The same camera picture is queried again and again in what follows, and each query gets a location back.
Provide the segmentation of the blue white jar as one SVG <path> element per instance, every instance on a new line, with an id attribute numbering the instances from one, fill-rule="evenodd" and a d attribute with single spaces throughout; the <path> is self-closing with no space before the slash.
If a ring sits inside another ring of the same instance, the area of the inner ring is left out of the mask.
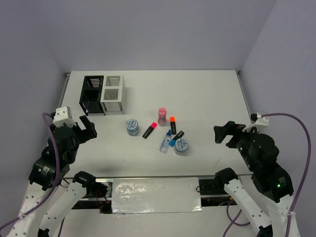
<path id="1" fill-rule="evenodd" d="M 175 141 L 174 152 L 177 155 L 184 155 L 188 149 L 188 141 L 185 138 L 179 138 Z"/>
<path id="2" fill-rule="evenodd" d="M 135 119 L 129 119 L 126 121 L 126 131 L 130 136 L 136 136 L 139 133 L 139 124 Z"/>

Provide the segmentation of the orange highlighter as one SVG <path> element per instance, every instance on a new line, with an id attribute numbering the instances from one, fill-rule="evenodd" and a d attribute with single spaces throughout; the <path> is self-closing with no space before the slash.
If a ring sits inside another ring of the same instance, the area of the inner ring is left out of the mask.
<path id="1" fill-rule="evenodd" d="M 173 135 L 177 134 L 175 117 L 170 117 L 170 127 Z"/>

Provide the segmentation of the blue highlighter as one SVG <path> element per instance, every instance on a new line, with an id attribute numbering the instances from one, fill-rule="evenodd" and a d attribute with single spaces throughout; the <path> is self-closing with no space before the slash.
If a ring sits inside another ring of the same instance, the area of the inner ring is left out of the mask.
<path id="1" fill-rule="evenodd" d="M 180 131 L 179 133 L 177 133 L 175 137 L 169 142 L 169 146 L 173 147 L 175 145 L 176 140 L 182 138 L 183 135 L 184 135 L 183 131 Z"/>

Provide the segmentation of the pink highlighter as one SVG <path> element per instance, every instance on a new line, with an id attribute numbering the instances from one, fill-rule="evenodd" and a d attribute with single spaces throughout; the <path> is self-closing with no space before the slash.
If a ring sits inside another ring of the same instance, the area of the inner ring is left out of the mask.
<path id="1" fill-rule="evenodd" d="M 144 132 L 144 134 L 142 135 L 142 137 L 144 139 L 147 139 L 149 137 L 149 135 L 153 132 L 153 130 L 156 128 L 157 126 L 157 123 L 156 122 L 153 122 L 149 127 L 148 129 Z"/>

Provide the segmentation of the clear blue spray bottle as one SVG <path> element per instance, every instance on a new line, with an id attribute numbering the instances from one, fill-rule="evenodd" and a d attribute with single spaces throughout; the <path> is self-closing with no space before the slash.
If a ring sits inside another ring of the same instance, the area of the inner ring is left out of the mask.
<path id="1" fill-rule="evenodd" d="M 159 151 L 162 152 L 162 153 L 166 153 L 166 150 L 168 148 L 168 144 L 171 140 L 171 133 L 172 133 L 172 130 L 170 129 L 167 134 L 165 135 L 162 143 L 161 143 L 161 146 L 159 148 Z"/>

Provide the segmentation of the pink capped bottle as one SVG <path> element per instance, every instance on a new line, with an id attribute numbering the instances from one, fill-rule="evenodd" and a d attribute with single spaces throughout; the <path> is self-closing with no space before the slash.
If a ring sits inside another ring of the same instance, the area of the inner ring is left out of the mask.
<path id="1" fill-rule="evenodd" d="M 166 124 L 166 108 L 159 108 L 158 110 L 158 124 L 160 126 L 165 126 Z"/>

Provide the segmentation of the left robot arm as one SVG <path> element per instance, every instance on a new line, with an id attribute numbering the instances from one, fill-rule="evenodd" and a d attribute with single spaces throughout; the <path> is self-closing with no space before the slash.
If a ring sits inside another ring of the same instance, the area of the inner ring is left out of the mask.
<path id="1" fill-rule="evenodd" d="M 98 185 L 95 176 L 80 171 L 68 185 L 61 197 L 51 206 L 48 204 L 58 190 L 70 164 L 75 162 L 79 146 L 97 137 L 94 123 L 87 116 L 79 119 L 81 129 L 70 116 L 43 113 L 49 132 L 48 145 L 40 158 L 33 164 L 29 184 L 18 217 L 1 226 L 11 226 L 10 237 L 52 237 L 61 234 L 66 215 L 84 196 L 91 197 Z"/>

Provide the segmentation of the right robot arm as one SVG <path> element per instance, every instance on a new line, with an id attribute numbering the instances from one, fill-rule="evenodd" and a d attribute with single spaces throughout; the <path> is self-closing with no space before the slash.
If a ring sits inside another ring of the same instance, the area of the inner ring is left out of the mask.
<path id="1" fill-rule="evenodd" d="M 240 179 L 231 168 L 215 174 L 215 189 L 228 193 L 248 218 L 259 237 L 298 237 L 296 219 L 290 210 L 293 185 L 289 174 L 277 163 L 279 149 L 272 137 L 262 134 L 255 127 L 249 131 L 244 124 L 227 122 L 215 126 L 215 143 L 220 144 L 226 136 L 231 139 L 228 148 L 237 149 L 257 191 L 263 195 L 268 214 L 257 205 L 244 189 Z"/>

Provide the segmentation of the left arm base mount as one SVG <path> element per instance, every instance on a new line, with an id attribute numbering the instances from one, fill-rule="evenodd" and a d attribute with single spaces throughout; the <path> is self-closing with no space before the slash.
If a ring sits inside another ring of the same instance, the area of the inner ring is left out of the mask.
<path id="1" fill-rule="evenodd" d="M 113 181 L 97 180 L 97 189 L 82 197 L 72 210 L 97 210 L 101 214 L 112 214 Z"/>

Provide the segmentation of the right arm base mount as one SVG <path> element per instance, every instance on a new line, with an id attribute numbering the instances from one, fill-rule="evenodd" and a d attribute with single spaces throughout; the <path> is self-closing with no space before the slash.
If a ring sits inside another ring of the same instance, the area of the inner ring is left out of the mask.
<path id="1" fill-rule="evenodd" d="M 200 195 L 202 207 L 227 206 L 231 197 L 220 188 L 218 182 L 213 178 L 199 179 L 196 192 Z"/>

